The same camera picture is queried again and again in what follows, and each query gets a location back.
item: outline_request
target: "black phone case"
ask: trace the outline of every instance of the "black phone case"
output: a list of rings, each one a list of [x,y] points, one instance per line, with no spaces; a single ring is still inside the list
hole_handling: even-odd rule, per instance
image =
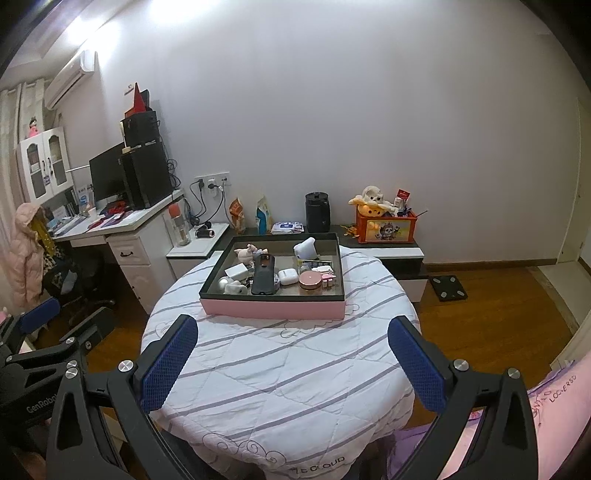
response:
[[[273,295],[275,293],[274,273],[275,257],[270,254],[259,255],[255,260],[255,275],[252,280],[251,293],[253,295]]]

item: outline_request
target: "baseboard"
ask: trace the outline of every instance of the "baseboard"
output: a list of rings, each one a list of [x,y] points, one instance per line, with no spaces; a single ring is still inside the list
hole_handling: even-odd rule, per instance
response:
[[[494,262],[453,262],[453,263],[426,263],[429,273],[461,271],[461,270],[492,270],[494,268],[523,268],[539,267],[541,265],[554,265],[555,258],[535,258],[533,260],[500,260]]]
[[[591,267],[587,265],[587,262],[583,260],[582,257],[579,257],[579,263],[583,266],[583,268],[587,271],[589,275],[591,275]]]

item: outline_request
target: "metal screw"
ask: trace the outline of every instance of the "metal screw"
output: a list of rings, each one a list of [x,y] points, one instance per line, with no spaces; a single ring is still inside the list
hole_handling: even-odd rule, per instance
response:
[[[66,370],[66,378],[74,378],[76,375],[78,375],[77,368],[69,368]]]
[[[521,376],[521,372],[516,368],[510,367],[507,369],[507,375],[509,375],[511,378],[517,379]]]
[[[470,364],[462,358],[457,358],[453,361],[453,368],[460,372],[465,372],[470,367]]]
[[[123,360],[117,368],[119,368],[120,372],[129,372],[133,367],[134,363],[131,360]]]

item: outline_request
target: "orange storage box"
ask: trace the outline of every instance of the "orange storage box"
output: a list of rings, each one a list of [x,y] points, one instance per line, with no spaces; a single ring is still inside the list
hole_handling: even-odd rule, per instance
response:
[[[406,217],[366,217],[355,207],[357,240],[360,244],[414,242],[417,216],[411,210]]]

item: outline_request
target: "door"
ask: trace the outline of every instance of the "door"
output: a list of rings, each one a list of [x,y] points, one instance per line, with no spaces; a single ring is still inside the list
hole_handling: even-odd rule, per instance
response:
[[[591,113],[580,102],[578,104],[579,179],[569,228],[558,262],[573,262],[579,258],[591,223]]]
[[[46,162],[50,169],[51,187],[56,195],[74,185],[68,155],[66,153],[66,139],[62,128],[53,128],[43,132],[43,146]]]
[[[20,145],[21,167],[28,200],[43,203],[53,197],[50,169],[45,160],[43,135],[23,140]]]

